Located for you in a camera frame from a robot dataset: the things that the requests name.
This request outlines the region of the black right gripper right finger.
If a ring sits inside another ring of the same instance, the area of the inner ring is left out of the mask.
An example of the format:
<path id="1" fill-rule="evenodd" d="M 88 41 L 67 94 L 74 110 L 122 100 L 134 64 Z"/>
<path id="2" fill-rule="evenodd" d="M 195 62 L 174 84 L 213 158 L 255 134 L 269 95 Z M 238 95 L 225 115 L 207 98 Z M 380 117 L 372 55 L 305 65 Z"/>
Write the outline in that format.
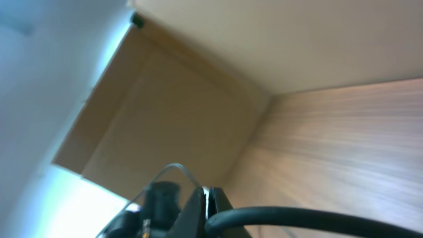
<path id="1" fill-rule="evenodd" d="M 211 187 L 208 202 L 208 218 L 233 209 L 222 188 Z M 251 238 L 251 235 L 244 227 L 238 227 L 225 230 L 218 238 Z"/>

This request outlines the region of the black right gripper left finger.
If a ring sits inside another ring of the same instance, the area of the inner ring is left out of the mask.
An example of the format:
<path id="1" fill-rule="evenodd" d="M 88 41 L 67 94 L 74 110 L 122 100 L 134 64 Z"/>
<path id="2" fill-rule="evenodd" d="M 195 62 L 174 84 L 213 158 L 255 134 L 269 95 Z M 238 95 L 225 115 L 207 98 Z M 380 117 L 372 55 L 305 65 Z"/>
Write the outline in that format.
<path id="1" fill-rule="evenodd" d="M 165 238 L 203 238 L 206 236 L 206 195 L 196 188 Z"/>

